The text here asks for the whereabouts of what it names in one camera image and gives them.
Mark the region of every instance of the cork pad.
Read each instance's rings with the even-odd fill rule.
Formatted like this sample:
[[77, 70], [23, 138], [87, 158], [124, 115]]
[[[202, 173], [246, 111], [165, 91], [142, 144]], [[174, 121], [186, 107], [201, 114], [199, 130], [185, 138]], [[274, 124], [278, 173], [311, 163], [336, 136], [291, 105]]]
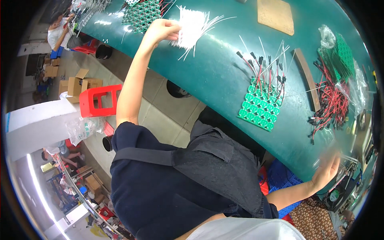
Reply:
[[257, 0], [257, 21], [288, 35], [293, 35], [291, 6], [281, 0]]

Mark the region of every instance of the shoulder strap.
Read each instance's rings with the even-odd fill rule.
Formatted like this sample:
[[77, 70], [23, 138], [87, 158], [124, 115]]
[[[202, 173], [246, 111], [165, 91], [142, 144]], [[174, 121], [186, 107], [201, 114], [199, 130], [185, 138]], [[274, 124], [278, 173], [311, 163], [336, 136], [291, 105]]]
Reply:
[[173, 166], [172, 153], [173, 151], [126, 147], [117, 151], [115, 158], [112, 162], [122, 159], [130, 159], [139, 162], [148, 162], [164, 166]]

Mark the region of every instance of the dark blue shirt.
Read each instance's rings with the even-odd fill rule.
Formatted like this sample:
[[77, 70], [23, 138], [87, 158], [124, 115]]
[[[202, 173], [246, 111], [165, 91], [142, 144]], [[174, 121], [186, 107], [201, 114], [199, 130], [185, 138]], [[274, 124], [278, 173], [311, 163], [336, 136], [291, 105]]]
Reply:
[[[112, 138], [117, 152], [126, 147], [171, 151], [145, 127], [124, 122]], [[139, 240], [175, 239], [211, 216], [251, 217], [231, 200], [194, 182], [173, 167], [119, 160], [112, 163], [111, 199], [121, 222]], [[264, 206], [266, 218], [278, 216]]]

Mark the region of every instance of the wooden strip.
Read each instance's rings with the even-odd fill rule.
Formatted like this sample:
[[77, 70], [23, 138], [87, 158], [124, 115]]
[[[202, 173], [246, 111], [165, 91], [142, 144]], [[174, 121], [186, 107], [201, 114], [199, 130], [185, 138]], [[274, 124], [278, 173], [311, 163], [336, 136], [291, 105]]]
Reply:
[[[292, 54], [295, 52], [294, 59], [297, 63], [297, 66], [299, 67], [301, 76], [306, 79], [306, 86], [308, 90], [315, 89], [316, 85], [313, 81], [313, 77], [310, 71], [310, 68], [308, 66], [307, 61], [304, 58], [303, 52], [300, 48], [296, 48], [296, 50], [292, 51]], [[320, 101], [319, 96], [317, 94], [316, 90], [308, 92], [308, 96], [311, 102], [311, 110], [317, 112], [320, 110]]]

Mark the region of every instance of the bundle of white wires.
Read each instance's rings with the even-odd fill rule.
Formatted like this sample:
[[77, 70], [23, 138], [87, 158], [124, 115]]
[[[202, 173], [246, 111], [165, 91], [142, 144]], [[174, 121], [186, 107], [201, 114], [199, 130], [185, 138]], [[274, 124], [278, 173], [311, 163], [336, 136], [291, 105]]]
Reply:
[[194, 49], [193, 56], [195, 57], [197, 40], [199, 40], [200, 37], [206, 34], [208, 31], [214, 29], [215, 27], [212, 26], [216, 23], [230, 19], [223, 19], [224, 15], [222, 15], [209, 21], [209, 12], [206, 14], [200, 11], [189, 10], [182, 6], [177, 7], [180, 9], [179, 24], [181, 26], [181, 30], [179, 31], [179, 39], [176, 41], [171, 41], [171, 45], [185, 49], [185, 53], [178, 60], [180, 60], [184, 55], [185, 60], [192, 48]]

